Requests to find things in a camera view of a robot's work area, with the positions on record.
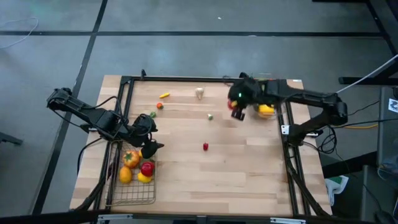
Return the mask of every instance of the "concrete floor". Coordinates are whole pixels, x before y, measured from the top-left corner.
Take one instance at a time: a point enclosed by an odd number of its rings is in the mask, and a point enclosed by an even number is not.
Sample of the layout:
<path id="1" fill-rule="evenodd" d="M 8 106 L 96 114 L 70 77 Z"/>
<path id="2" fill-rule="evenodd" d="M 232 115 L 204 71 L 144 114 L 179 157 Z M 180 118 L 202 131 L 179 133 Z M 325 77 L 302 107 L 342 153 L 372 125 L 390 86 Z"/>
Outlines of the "concrete floor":
<path id="1" fill-rule="evenodd" d="M 0 24 L 37 17 L 37 30 L 91 31 L 100 5 L 100 0 L 3 0 Z M 377 5 L 378 11 L 386 11 L 385 5 Z M 386 29 L 394 30 L 396 21 L 383 16 L 389 24 Z M 29 30 L 32 25 L 21 22 L 0 30 Z M 115 0 L 108 1 L 99 30 L 378 32 L 365 4 L 311 0 Z M 0 35 L 0 46 L 19 38 Z M 45 107 L 45 100 L 54 88 L 73 87 L 88 40 L 88 36 L 32 36 L 0 50 L 0 131 L 24 140 L 19 147 L 0 144 L 2 217 L 32 210 L 61 122 Z M 93 105 L 104 75 L 137 75 L 143 68 L 148 75 L 164 76 L 235 77 L 244 71 L 255 77 L 302 79 L 309 90 L 333 92 L 342 88 L 338 77 L 362 77 L 391 57 L 382 38 L 99 36 L 79 99 Z M 376 101 L 379 87 L 355 86 L 341 97 L 354 111 Z M 318 112 L 310 110 L 312 116 Z M 376 119 L 377 114 L 373 106 L 349 121 Z M 344 159 L 376 150 L 377 129 L 339 129 L 337 135 Z M 44 213 L 68 210 L 76 160 L 86 137 L 69 128 Z M 324 164 L 333 161 L 322 158 Z"/>

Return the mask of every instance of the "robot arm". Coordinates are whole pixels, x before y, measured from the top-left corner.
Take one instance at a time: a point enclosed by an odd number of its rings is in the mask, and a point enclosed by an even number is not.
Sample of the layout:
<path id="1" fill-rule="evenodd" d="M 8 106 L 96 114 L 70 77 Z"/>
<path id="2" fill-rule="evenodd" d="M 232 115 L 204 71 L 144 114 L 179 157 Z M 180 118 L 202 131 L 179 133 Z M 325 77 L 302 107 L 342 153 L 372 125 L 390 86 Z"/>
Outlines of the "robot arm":
<path id="1" fill-rule="evenodd" d="M 287 131 L 288 142 L 294 146 L 303 144 L 308 133 L 327 125 L 342 125 L 348 120 L 347 105 L 336 93 L 318 93 L 289 87 L 286 80 L 258 81 L 241 73 L 240 78 L 229 89 L 228 98 L 235 101 L 232 117 L 243 120 L 242 112 L 248 105 L 275 105 L 286 101 L 323 108 L 316 117 L 303 124 L 291 124 Z"/>
<path id="2" fill-rule="evenodd" d="M 142 146 L 142 156 L 150 158 L 163 144 L 152 140 L 152 132 L 156 132 L 154 120 L 141 114 L 130 126 L 128 120 L 112 110 L 92 107 L 72 96 L 68 88 L 55 89 L 47 99 L 47 107 L 53 111 L 71 112 L 87 124 L 80 127 L 88 133 L 90 128 L 97 129 L 99 135 L 107 140 L 124 140 L 134 147 Z"/>

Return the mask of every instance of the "metal basket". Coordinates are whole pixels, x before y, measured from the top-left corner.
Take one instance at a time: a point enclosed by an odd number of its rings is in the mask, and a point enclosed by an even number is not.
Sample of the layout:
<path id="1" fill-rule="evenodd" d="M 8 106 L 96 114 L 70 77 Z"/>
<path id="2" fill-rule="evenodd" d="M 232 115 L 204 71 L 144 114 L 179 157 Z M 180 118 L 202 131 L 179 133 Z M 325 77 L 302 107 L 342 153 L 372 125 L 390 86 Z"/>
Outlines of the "metal basket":
<path id="1" fill-rule="evenodd" d="M 112 182 L 112 175 L 106 180 L 105 183 L 105 191 L 103 192 L 105 197 L 105 205 L 106 206 L 123 206 L 123 205 L 148 205 L 152 204 L 156 200 L 156 168 L 154 171 L 154 175 L 152 176 L 152 181 L 149 183 L 142 183 L 137 179 L 137 174 L 140 172 L 139 170 L 139 165 L 136 166 L 136 168 L 131 169 L 132 171 L 132 180 L 128 184 L 122 184 L 119 181 L 119 170 L 120 168 L 123 167 L 123 155 L 127 151 L 137 151 L 141 147 L 134 147 L 130 145 L 127 142 L 123 142 L 122 149 L 120 152 L 120 160 L 119 160 L 119 165 L 116 173 L 116 179 L 114 181 L 114 187 L 113 187 L 113 194 L 112 194 L 112 201 L 111 203 L 107 203 L 108 199 L 108 191 L 109 191 L 109 186 Z M 112 144 L 111 150 L 109 150 L 109 156 L 108 156 L 108 164 L 113 161 L 115 155 L 116 155 L 116 150 L 117 150 L 117 144 Z M 149 160 L 155 163 L 156 167 L 156 154 L 154 154 Z"/>

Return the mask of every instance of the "wooden tabletop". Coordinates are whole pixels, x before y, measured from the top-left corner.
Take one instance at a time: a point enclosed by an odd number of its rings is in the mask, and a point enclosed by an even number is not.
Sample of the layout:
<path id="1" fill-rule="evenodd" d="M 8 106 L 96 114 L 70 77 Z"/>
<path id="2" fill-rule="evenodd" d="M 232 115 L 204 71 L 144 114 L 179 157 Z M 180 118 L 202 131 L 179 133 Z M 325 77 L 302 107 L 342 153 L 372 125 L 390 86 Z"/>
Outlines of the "wooden tabletop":
<path id="1" fill-rule="evenodd" d="M 98 103 L 118 94 L 120 79 L 119 75 L 104 77 Z M 300 80 L 288 80 L 288 84 L 303 88 Z M 202 100 L 195 96 L 197 87 L 205 89 Z M 112 212 L 292 215 L 277 119 L 258 118 L 251 110 L 244 121 L 231 118 L 226 106 L 228 90 L 223 83 L 134 83 L 130 123 L 141 113 L 156 111 L 159 132 L 154 138 L 165 144 L 157 152 L 156 201 L 116 206 Z M 170 96 L 159 99 L 165 92 Z M 161 111 L 155 108 L 158 102 L 164 104 Z M 110 101 L 103 107 L 113 110 L 114 104 Z M 310 119 L 305 105 L 292 103 L 292 112 L 297 124 Z M 208 121 L 207 114 L 214 119 Z M 87 142 L 98 137 L 98 133 L 90 133 Z M 315 144 L 313 139 L 306 141 Z M 208 151 L 203 150 L 204 142 L 209 144 Z M 106 142 L 99 141 L 86 149 L 70 208 L 79 206 L 98 183 L 105 147 Z M 331 213 L 318 152 L 308 146 L 299 148 L 306 185 L 322 208 Z M 303 213 L 300 191 L 297 186 L 295 189 Z"/>

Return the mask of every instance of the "yellow pepper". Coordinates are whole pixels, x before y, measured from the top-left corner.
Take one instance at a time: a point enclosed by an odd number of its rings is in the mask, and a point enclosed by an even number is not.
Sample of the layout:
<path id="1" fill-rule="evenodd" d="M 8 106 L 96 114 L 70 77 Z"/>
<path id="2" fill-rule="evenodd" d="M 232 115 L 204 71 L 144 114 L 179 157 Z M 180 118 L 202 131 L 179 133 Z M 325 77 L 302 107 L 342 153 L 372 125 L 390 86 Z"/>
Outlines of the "yellow pepper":
<path id="1" fill-rule="evenodd" d="M 159 98 L 162 99 L 162 98 L 165 98 L 165 97 L 168 97 L 168 96 L 170 96 L 170 93 L 165 93 L 163 95 L 160 95 Z"/>
<path id="2" fill-rule="evenodd" d="M 267 105 L 259 105 L 259 116 L 262 118 L 270 118 L 274 115 L 274 108 Z"/>
<path id="3" fill-rule="evenodd" d="M 137 174 L 137 178 L 142 183 L 149 183 L 152 181 L 152 177 L 146 177 L 144 174 L 141 174 L 141 172 Z"/>

